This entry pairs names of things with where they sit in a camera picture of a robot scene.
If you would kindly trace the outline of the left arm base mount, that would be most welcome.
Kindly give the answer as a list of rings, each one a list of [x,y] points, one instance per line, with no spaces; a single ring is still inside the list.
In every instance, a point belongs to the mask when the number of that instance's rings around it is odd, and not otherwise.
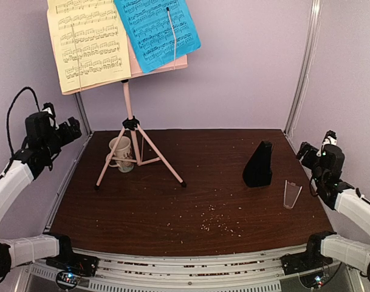
[[[46,265],[71,272],[78,276],[95,276],[98,257],[73,252],[73,250],[62,250],[55,257],[46,258]]]

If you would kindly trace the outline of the clear metronome cover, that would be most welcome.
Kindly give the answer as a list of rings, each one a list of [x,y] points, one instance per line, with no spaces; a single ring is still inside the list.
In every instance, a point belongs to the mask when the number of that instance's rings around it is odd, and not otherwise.
[[[298,197],[302,191],[302,186],[295,184],[294,182],[290,182],[288,180],[285,181],[284,186],[284,201],[283,206],[286,209],[293,209]]]

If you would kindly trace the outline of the black metronome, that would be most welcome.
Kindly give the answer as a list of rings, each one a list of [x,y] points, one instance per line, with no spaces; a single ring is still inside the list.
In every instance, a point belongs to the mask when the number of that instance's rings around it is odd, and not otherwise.
[[[273,144],[270,141],[261,141],[248,163],[245,165],[242,178],[249,188],[269,186],[272,181]]]

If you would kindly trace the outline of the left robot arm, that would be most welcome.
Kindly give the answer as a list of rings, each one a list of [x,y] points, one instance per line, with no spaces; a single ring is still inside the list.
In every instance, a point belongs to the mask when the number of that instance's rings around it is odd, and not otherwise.
[[[31,114],[25,121],[26,136],[21,148],[12,154],[0,175],[0,222],[21,192],[45,168],[52,169],[63,146],[81,137],[80,123],[74,117],[57,124],[48,111]],[[29,238],[0,239],[0,280],[16,266],[39,259],[54,258],[65,270],[78,263],[66,235],[41,234]]]

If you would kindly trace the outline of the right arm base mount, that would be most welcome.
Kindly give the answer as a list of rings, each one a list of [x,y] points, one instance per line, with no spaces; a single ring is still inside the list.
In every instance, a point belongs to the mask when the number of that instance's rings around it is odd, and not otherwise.
[[[308,252],[286,254],[280,258],[280,261],[286,276],[318,269],[333,263],[333,259],[330,257],[324,257],[321,254],[313,255]]]

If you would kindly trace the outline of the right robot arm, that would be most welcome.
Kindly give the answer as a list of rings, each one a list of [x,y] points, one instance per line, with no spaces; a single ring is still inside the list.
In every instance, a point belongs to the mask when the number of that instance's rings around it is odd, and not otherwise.
[[[316,195],[330,208],[348,217],[370,237],[370,201],[360,189],[341,179],[345,155],[335,139],[327,137],[320,148],[307,142],[300,146],[296,158],[310,169]],[[306,268],[315,268],[324,258],[343,262],[362,272],[370,282],[370,245],[338,234],[313,235],[310,249],[302,255]]]

